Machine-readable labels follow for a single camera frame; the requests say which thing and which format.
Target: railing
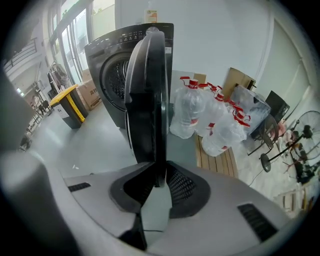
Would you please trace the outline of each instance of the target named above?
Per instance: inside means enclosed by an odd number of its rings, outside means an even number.
[[[13,56],[11,60],[9,60],[6,64],[4,64],[4,71],[7,73],[11,70],[15,65],[22,62],[27,57],[35,54],[37,52],[36,47],[36,37],[31,39],[30,42],[22,48],[22,50]]]

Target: plastic water bottle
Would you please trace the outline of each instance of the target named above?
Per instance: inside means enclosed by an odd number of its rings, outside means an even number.
[[[209,156],[216,157],[233,145],[247,138],[244,127],[250,127],[244,120],[242,111],[227,112],[214,126],[213,133],[207,133],[201,141],[202,148]]]
[[[239,102],[235,102],[231,99],[227,99],[224,101],[225,103],[225,106],[226,106],[226,109],[228,110],[228,112],[232,112],[234,110],[234,106],[238,105]]]
[[[211,97],[206,102],[204,112],[198,120],[198,124],[195,128],[195,132],[204,137],[207,133],[212,131],[214,125],[227,113],[227,107],[224,101],[224,95],[221,92],[217,92],[217,87],[209,84],[211,88]]]
[[[180,79],[185,86],[176,91],[174,114],[169,130],[182,139],[188,139],[195,132],[205,102],[202,90],[198,89],[198,80],[190,79],[188,76],[182,76]]]

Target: wooden pallet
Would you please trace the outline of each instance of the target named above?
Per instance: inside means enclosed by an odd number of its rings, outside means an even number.
[[[238,169],[232,148],[227,149],[216,157],[209,156],[201,146],[202,137],[199,137],[198,135],[195,135],[194,137],[196,165],[198,167],[238,178]]]

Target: yellow lid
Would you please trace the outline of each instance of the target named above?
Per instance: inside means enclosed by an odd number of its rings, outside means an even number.
[[[67,94],[69,94],[73,89],[75,89],[78,86],[78,84],[72,85],[71,87],[68,87],[67,89],[61,91],[57,96],[55,96],[50,101],[50,106],[60,102]]]

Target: fan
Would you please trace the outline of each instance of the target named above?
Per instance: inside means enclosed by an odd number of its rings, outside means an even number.
[[[312,132],[311,138],[303,137],[299,143],[301,143],[303,150],[307,155],[307,159],[315,159],[320,155],[320,112],[308,111],[304,113],[297,121],[293,128],[301,135],[306,125],[310,126]]]
[[[267,173],[271,170],[271,161],[292,148],[298,142],[302,145],[303,151],[305,152],[304,156],[302,156],[300,150],[297,150],[297,154],[300,154],[299,157],[311,160],[320,155],[320,112],[312,110],[304,113],[296,121],[292,130],[296,138],[291,145],[271,159],[264,153],[261,155],[262,167]]]

